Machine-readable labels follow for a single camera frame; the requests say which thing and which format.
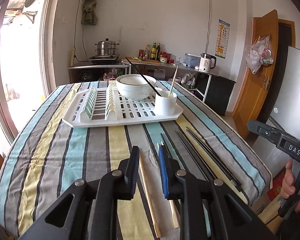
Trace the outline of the black chopstick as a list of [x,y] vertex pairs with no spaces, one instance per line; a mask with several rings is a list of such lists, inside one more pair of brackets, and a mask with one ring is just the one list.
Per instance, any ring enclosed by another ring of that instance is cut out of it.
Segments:
[[213,169],[209,166],[208,162],[206,161],[203,151],[199,150],[191,140],[184,135],[181,131],[175,131],[177,137],[185,147],[186,151],[190,154],[190,157],[193,159],[195,164],[198,166],[200,172],[204,176],[207,181],[214,181],[217,179],[217,175],[213,171]]
[[149,86],[151,87],[151,89],[153,89],[155,91],[156,94],[158,94],[158,96],[161,96],[160,93],[157,91],[157,89],[150,83],[150,81],[138,70],[138,68],[127,58],[125,57],[125,59],[128,61],[128,63],[138,72],[138,74],[141,75],[141,77],[149,84]]
[[204,142],[202,142],[197,135],[190,130],[189,127],[186,126],[186,131],[190,134],[191,137],[202,147],[203,150],[209,155],[209,157],[216,163],[216,165],[223,171],[223,173],[227,176],[230,182],[236,187],[236,189],[240,192],[243,191],[241,187],[241,182],[234,176],[234,174],[230,171],[229,168],[225,165],[225,163],[220,159],[220,157]]
[[163,133],[161,133],[160,135],[161,135],[161,138],[162,138],[163,145],[164,145],[165,148],[166,148],[167,155],[168,155],[169,158],[172,159],[172,155],[171,155],[170,149],[169,149],[169,147],[168,147],[167,140],[165,139],[165,136],[164,136]]

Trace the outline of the metal kitchen shelf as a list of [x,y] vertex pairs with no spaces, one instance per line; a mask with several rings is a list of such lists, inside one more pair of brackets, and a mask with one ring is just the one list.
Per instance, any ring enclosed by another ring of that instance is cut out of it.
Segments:
[[[132,64],[134,64],[134,66],[147,66],[147,67],[154,67],[154,68],[158,68],[158,69],[175,69],[178,67],[178,69],[195,73],[196,75],[198,75],[198,78],[202,74],[208,75],[209,77],[208,77],[208,81],[207,81],[207,85],[206,85],[204,93],[202,93],[197,88],[199,79],[197,79],[196,84],[194,85],[195,88],[189,88],[189,90],[194,90],[203,97],[202,102],[205,102],[205,100],[207,98],[207,93],[208,93],[208,90],[210,87],[212,77],[218,76],[217,74],[214,74],[212,72],[205,72],[203,70],[199,70],[196,68],[186,67],[182,63],[175,65],[175,64],[168,64],[168,63],[160,63],[158,61],[153,61],[153,60],[138,61],[138,60],[132,59],[131,57],[129,57],[128,59]],[[94,63],[94,60],[93,61],[84,61],[84,62],[80,62],[79,64],[75,64],[74,66],[70,66],[68,68],[68,70],[70,71],[70,81],[74,82],[74,81],[78,80],[79,74],[74,74],[75,70],[82,71],[83,69],[103,69],[103,68],[108,68],[108,69],[122,68],[125,70],[125,74],[132,73],[131,64],[126,59],[123,59],[122,61],[109,61],[109,63],[99,63],[98,61],[97,61],[97,63]]]

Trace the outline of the white refrigerator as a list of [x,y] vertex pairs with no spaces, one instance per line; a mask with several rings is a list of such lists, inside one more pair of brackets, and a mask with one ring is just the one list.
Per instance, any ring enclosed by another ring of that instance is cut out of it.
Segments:
[[300,139],[300,49],[288,48],[285,73],[270,122]]

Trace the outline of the wooden door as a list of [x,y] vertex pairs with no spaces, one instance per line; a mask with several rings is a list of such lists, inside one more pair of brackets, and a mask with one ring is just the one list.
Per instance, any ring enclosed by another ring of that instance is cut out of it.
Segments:
[[231,114],[237,132],[243,139],[249,135],[249,120],[267,121],[283,80],[288,47],[296,45],[294,22],[280,19],[275,9],[262,17],[253,18],[252,27],[249,45],[259,37],[270,35],[274,62],[269,66],[261,66],[256,74],[246,63],[243,64],[245,75]]

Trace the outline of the striped tablecloth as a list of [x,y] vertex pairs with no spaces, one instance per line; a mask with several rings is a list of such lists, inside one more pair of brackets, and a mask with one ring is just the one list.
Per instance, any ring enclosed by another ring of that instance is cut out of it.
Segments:
[[77,179],[93,181],[118,168],[138,146],[150,200],[138,181],[133,200],[118,203],[118,239],[155,239],[156,218],[162,239],[178,239],[164,198],[157,166],[158,145],[166,139],[181,168],[197,178],[202,172],[177,137],[193,131],[242,184],[239,197],[248,205],[272,187],[272,174],[252,148],[211,108],[174,86],[183,114],[177,120],[149,124],[71,128],[62,116],[77,92],[106,88],[107,81],[61,85],[16,137],[0,170],[0,226],[19,237]]

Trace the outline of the white plastic dish rack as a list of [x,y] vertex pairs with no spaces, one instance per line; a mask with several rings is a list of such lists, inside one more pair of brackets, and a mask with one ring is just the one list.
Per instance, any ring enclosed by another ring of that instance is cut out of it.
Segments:
[[155,110],[155,96],[135,101],[122,96],[115,85],[107,88],[92,86],[77,92],[62,116],[72,128],[136,125],[176,120],[183,109],[175,106],[172,115],[163,116]]

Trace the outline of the plastic bag on door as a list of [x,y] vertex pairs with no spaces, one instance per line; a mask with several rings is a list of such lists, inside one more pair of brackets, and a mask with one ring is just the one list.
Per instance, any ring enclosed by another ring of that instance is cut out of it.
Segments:
[[267,67],[273,64],[271,34],[259,36],[248,48],[245,58],[246,65],[252,74],[257,74],[262,66]]

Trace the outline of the white ceramic bowl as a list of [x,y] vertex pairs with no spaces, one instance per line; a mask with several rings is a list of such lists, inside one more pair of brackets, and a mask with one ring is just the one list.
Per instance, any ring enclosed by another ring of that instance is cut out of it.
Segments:
[[140,101],[150,96],[154,90],[140,74],[121,75],[116,79],[119,93],[129,100]]

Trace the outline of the white utensil holder cup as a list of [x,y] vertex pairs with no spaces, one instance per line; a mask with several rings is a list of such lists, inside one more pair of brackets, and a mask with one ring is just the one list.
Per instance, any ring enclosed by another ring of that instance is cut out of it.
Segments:
[[169,90],[159,90],[155,95],[154,113],[159,116],[170,116],[175,113],[177,95]]

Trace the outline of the grey plastic container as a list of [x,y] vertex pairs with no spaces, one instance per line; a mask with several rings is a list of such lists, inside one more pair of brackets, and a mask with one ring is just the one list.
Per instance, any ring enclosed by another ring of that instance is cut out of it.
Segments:
[[186,53],[184,56],[184,63],[187,67],[196,68],[200,65],[200,56]]

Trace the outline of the induction cooker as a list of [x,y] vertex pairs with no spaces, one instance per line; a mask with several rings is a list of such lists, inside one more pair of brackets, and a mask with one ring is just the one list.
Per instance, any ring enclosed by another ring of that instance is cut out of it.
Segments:
[[89,61],[94,64],[113,64],[115,62],[117,62],[118,58],[119,58],[119,54],[115,54],[115,55],[102,55],[102,56],[92,56],[89,58]]

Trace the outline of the steel steamer pot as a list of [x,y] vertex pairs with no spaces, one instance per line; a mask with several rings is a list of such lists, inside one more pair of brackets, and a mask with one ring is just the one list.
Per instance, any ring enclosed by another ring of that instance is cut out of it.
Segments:
[[95,43],[97,56],[112,56],[115,55],[117,51],[117,46],[119,43],[111,41],[106,38],[105,40]]

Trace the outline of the dark sauce bottle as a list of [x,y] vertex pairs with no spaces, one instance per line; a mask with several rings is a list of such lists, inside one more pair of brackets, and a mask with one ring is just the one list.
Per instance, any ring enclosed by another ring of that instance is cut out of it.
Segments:
[[155,60],[160,61],[160,42],[157,44]]

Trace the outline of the hanging green cloth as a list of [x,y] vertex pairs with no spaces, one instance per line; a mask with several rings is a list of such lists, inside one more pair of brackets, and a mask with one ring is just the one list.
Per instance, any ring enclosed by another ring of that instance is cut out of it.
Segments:
[[95,9],[97,6],[96,0],[83,0],[82,5],[82,21],[83,25],[96,25],[97,17]]

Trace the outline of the giraffe wall poster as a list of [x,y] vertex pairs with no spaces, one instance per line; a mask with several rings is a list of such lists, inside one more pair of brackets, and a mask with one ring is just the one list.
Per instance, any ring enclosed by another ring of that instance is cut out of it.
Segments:
[[218,32],[217,32],[217,41],[215,48],[215,56],[220,57],[221,59],[226,58],[228,41],[230,33],[230,24],[223,20],[218,20]]

